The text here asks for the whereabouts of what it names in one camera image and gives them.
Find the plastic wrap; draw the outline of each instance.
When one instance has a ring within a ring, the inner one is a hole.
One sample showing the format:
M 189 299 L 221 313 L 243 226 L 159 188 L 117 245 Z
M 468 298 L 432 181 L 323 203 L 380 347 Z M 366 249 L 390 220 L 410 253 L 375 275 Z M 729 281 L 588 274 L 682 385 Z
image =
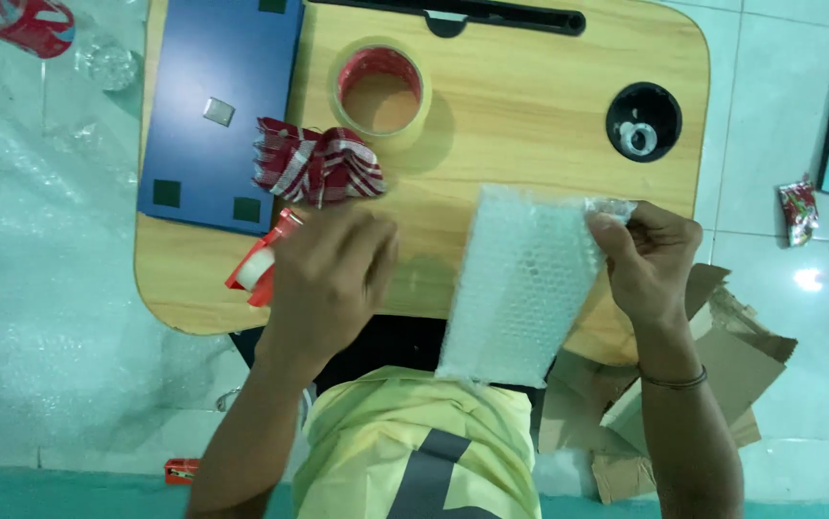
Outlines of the plastic wrap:
M 135 157 L 110 140 L 96 123 L 47 137 L 0 112 L 0 454 L 131 450 L 167 416 L 156 409 L 209 393 L 207 363 L 231 346 L 143 306 Z
M 604 254 L 585 222 L 627 222 L 635 202 L 551 198 L 484 185 L 436 376 L 543 388 Z

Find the red and white plaid cloth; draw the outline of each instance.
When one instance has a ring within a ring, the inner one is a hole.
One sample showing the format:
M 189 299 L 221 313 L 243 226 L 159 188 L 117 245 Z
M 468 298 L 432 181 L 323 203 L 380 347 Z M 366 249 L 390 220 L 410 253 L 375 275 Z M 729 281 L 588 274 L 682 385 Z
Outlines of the red and white plaid cloth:
M 254 182 L 274 195 L 321 208 L 385 193 L 375 153 L 350 129 L 318 133 L 269 117 L 258 124 Z

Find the wooden lap desk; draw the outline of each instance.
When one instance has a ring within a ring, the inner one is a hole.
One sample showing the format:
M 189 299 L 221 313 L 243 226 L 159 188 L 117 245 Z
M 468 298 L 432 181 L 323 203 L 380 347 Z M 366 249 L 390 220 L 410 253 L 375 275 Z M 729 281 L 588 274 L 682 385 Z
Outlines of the wooden lap desk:
M 571 38 L 471 23 L 461 35 L 444 40 L 421 29 L 422 18 L 362 8 L 306 8 L 290 122 L 336 124 L 325 88 L 328 68 L 348 42 L 370 34 L 419 49 L 433 79 L 433 104 L 421 139 L 410 151 L 382 157 L 389 191 L 365 202 L 395 218 L 402 235 L 399 266 L 380 313 L 447 316 L 484 182 L 649 199 L 678 214 L 693 214 L 708 103 L 708 49 L 696 24 L 673 8 L 634 0 L 523 3 L 580 10 L 587 29 Z M 141 153 L 166 12 L 167 0 L 152 0 Z M 483 59 L 482 53 L 494 59 Z M 676 145 L 649 163 L 621 156 L 605 133 L 610 102 L 639 81 L 671 91 L 684 120 Z M 246 293 L 223 284 L 255 241 L 139 213 L 135 270 L 142 300 L 159 320 L 188 334 L 266 324 L 268 309 L 248 306 Z M 636 362 L 631 326 L 613 302 L 605 274 L 565 348 L 606 364 Z

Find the black cup holder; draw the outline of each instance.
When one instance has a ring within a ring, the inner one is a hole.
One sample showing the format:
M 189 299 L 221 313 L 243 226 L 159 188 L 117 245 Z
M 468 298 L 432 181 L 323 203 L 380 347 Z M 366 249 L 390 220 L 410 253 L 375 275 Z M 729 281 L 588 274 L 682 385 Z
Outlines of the black cup holder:
M 623 88 L 606 112 L 606 135 L 631 161 L 664 156 L 680 137 L 683 119 L 674 95 L 660 85 L 641 82 Z

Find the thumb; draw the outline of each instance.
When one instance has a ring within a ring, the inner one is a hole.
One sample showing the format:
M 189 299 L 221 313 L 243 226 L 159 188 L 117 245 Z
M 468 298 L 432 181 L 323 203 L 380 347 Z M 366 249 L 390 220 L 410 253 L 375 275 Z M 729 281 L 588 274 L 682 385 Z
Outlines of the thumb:
M 622 222 L 605 212 L 594 212 L 588 216 L 587 225 L 593 240 L 615 264 L 638 261 L 636 244 Z

